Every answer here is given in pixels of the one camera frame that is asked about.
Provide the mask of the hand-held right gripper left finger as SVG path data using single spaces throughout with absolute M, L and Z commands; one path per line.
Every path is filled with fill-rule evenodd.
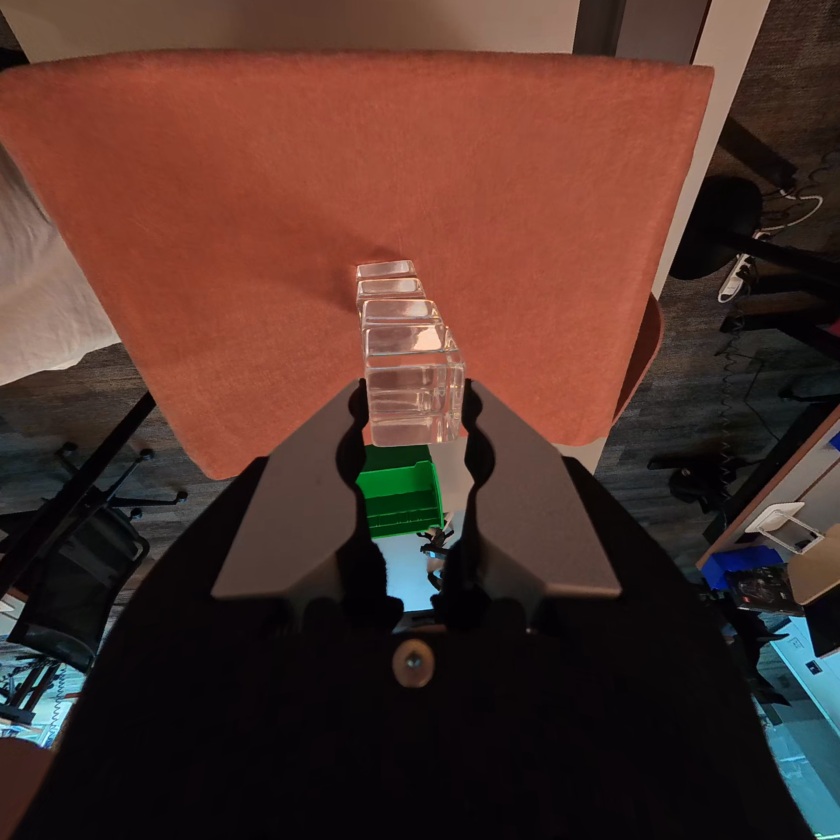
M 314 602 L 351 624 L 393 624 L 386 567 L 357 479 L 369 412 L 364 380 L 347 385 L 267 458 L 217 575 L 220 601 L 277 599 L 300 624 Z

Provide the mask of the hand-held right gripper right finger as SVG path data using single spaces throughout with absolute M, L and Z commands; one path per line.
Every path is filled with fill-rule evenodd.
M 444 562 L 437 623 L 479 627 L 500 604 L 535 627 L 558 600 L 618 598 L 623 588 L 560 451 L 473 379 L 462 420 L 473 481 Z

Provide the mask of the green plastic bin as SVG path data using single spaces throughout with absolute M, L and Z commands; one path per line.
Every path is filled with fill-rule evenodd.
M 367 445 L 356 483 L 364 495 L 374 540 L 442 528 L 445 512 L 438 475 L 426 445 Z

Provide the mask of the light grey desk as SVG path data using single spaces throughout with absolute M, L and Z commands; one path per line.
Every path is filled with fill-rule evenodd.
M 28 57 L 34 60 L 33 65 L 114 54 L 198 49 L 257 53 L 563 54 L 712 68 L 714 80 L 707 110 L 654 276 L 650 296 L 653 306 L 645 311 L 641 340 L 633 351 L 634 358 L 641 357 L 640 362 L 631 363 L 628 376 L 634 393 L 658 349 L 661 315 L 655 296 L 664 285 L 667 266 L 676 253 L 700 177 L 710 161 L 768 5 L 769 2 L 2 2 L 2 9 Z M 561 454 L 586 458 L 594 450 L 598 457 L 605 439 L 606 436 L 599 437 L 583 446 L 552 445 Z

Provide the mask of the black chair base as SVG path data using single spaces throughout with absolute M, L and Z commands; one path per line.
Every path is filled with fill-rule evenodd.
M 757 465 L 741 457 L 722 454 L 661 455 L 651 458 L 648 470 L 670 470 L 670 495 L 690 504 L 697 502 L 704 513 L 720 511 L 732 497 L 730 485 L 739 469 Z

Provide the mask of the small blue container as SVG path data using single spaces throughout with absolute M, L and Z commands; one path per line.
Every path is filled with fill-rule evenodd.
M 784 564 L 780 554 L 765 545 L 749 545 L 744 549 L 713 553 L 700 567 L 700 573 L 713 591 L 728 588 L 729 573 L 752 571 Z

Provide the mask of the black office chair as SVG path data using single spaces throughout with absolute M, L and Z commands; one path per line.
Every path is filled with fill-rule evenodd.
M 20 576 L 16 586 L 26 601 L 7 636 L 10 644 L 89 673 L 118 594 L 151 550 L 133 521 L 145 508 L 173 507 L 188 498 L 184 490 L 166 500 L 119 496 L 132 473 L 153 458 L 154 450 L 144 448 L 108 489 L 91 486 L 45 557 Z

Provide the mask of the black glitter packet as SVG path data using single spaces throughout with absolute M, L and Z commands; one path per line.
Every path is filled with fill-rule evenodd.
M 787 565 L 779 563 L 723 575 L 735 606 L 743 611 L 784 616 L 804 616 L 794 597 Z

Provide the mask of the white display stand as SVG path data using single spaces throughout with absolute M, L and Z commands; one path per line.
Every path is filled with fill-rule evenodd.
M 744 529 L 757 534 L 786 552 L 803 555 L 822 542 L 826 535 L 800 519 L 804 501 L 777 502 L 763 509 Z

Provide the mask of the brown edged grey table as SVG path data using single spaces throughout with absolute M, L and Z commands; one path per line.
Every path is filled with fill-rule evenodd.
M 698 570 L 712 554 L 757 540 L 759 533 L 750 533 L 749 539 L 743 535 L 773 505 L 801 501 L 809 511 L 808 496 L 812 504 L 823 498 L 829 505 L 837 503 L 838 417 L 838 406 L 816 404 L 794 422 L 731 499 L 735 512 L 725 511 L 704 531 L 709 547 L 696 563 Z

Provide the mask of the wooden panel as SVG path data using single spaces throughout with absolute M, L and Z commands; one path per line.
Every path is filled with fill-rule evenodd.
M 802 607 L 814 603 L 839 584 L 839 524 L 822 541 L 787 563 L 794 600 Z

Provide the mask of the white power strip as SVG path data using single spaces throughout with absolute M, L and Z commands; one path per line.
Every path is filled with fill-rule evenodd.
M 717 302 L 721 305 L 734 301 L 741 293 L 744 285 L 750 280 L 755 268 L 755 258 L 751 255 L 739 255 L 727 278 L 722 283 L 717 293 Z

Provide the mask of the rust brown felt bag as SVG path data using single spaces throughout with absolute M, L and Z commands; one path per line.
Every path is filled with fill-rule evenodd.
M 461 51 L 153 51 L 2 74 L 2 144 L 185 452 L 239 474 L 362 377 L 410 259 L 552 444 L 609 434 L 714 80 Z

